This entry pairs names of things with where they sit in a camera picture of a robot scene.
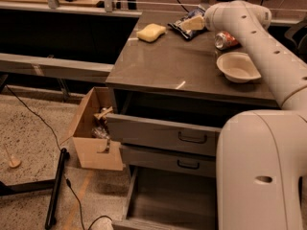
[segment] gray tabletop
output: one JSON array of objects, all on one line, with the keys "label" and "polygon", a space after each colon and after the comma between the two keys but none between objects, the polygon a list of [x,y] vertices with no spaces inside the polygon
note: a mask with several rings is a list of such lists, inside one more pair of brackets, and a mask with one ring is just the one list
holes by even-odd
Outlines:
[{"label": "gray tabletop", "polygon": [[[187,41],[167,25],[184,15],[184,12],[144,11],[106,84],[135,91],[276,105],[262,80],[234,83],[224,77],[216,66],[221,51],[214,46],[213,32],[204,32]],[[136,32],[150,23],[167,27],[166,34],[152,43],[138,40]]]}]

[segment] workbench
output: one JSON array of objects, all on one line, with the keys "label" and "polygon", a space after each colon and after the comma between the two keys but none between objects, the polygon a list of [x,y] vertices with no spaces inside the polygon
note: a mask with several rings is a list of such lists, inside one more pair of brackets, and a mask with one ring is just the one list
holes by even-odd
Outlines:
[{"label": "workbench", "polygon": [[[107,115],[111,139],[122,143],[131,168],[123,220],[114,229],[217,229],[221,128],[242,111],[278,108],[262,80],[238,84],[224,77],[214,33],[187,41],[168,26],[182,16],[144,11],[106,79],[115,112]],[[152,43],[137,39],[135,32],[150,23],[167,33]]]}]

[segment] floor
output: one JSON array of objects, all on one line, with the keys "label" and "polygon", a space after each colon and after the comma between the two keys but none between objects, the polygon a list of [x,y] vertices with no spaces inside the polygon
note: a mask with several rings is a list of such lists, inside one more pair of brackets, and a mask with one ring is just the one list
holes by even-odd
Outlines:
[{"label": "floor", "polygon": [[[277,0],[275,4],[280,4],[281,1]],[[155,8],[160,10],[162,6],[156,5]],[[83,94],[72,94],[64,102],[60,91],[16,85],[9,87],[48,126],[8,88],[3,89],[0,94],[0,180],[12,185],[54,178],[59,159],[58,141],[59,147],[67,148],[70,153],[65,175],[70,179],[72,189],[82,203],[84,228],[87,229],[99,216],[121,219],[129,189],[127,169],[122,172],[82,169],[72,141],[62,141]],[[18,168],[10,168],[6,150],[9,155],[21,160]],[[306,183],[303,183],[304,229],[307,229],[306,187]],[[0,197],[0,228],[44,229],[49,200],[50,191]],[[56,218],[55,230],[83,229],[78,201],[64,183],[60,189]],[[91,229],[110,230],[112,227],[108,218],[100,218]]]}]

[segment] soda can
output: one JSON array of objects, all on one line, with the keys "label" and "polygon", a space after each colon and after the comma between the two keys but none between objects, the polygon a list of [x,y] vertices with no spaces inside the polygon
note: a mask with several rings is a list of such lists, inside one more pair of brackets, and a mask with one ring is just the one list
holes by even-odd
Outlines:
[{"label": "soda can", "polygon": [[225,50],[238,45],[239,42],[228,32],[219,32],[215,35],[215,47]]}]

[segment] white robotic arm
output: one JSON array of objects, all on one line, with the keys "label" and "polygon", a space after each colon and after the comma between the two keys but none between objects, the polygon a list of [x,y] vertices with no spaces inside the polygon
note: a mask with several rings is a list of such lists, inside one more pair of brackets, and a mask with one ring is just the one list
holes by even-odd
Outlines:
[{"label": "white robotic arm", "polygon": [[281,107],[241,113],[224,126],[217,151],[220,230],[303,229],[298,179],[307,174],[306,64],[264,29],[271,13],[244,1],[205,14],[247,50]]}]

